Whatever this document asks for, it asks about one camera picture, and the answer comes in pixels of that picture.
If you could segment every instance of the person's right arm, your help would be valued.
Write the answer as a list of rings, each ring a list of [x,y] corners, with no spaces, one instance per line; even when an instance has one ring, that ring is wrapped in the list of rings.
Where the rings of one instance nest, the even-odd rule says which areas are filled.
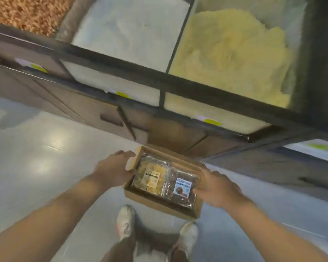
[[[270,219],[227,176],[216,171],[203,172],[207,189],[193,191],[208,204],[224,208],[266,262],[328,262],[326,253]]]

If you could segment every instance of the white sneaker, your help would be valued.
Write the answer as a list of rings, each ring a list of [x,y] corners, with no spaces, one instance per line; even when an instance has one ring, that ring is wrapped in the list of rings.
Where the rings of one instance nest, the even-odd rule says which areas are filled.
[[[130,205],[121,207],[117,220],[118,233],[120,241],[129,237],[135,227],[135,210]]]
[[[186,223],[180,231],[180,237],[179,240],[177,240],[175,247],[181,251],[184,251],[186,257],[189,257],[198,240],[198,235],[198,226],[193,222]]]

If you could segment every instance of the floor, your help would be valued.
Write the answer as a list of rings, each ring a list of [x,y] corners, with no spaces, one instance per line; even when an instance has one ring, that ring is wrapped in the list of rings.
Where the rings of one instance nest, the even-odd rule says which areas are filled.
[[[89,174],[100,159],[138,144],[107,132],[0,98],[0,232]],[[218,169],[271,218],[328,252],[328,203]],[[116,218],[131,204],[153,230],[177,233],[184,220],[106,192],[85,214],[53,261],[100,261],[118,241]],[[221,210],[203,206],[201,236],[191,261],[263,261],[239,226]]]

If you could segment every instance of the forearm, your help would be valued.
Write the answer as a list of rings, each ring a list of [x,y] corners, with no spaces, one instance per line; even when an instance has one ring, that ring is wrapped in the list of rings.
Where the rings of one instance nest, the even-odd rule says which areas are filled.
[[[253,202],[228,210],[266,262],[328,262],[328,255],[267,217]]]
[[[105,189],[88,176],[2,232],[0,262],[50,261]]]

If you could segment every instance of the packaged food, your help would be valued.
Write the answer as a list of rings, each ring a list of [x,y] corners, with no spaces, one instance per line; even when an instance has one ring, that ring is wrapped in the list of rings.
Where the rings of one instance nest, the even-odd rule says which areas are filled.
[[[145,190],[158,197],[164,195],[164,187],[168,172],[170,170],[170,163],[156,158],[150,154],[144,154],[141,158],[132,185],[138,189]]]
[[[196,195],[192,189],[198,180],[199,176],[196,174],[172,168],[164,197],[183,207],[192,208],[196,200]]]

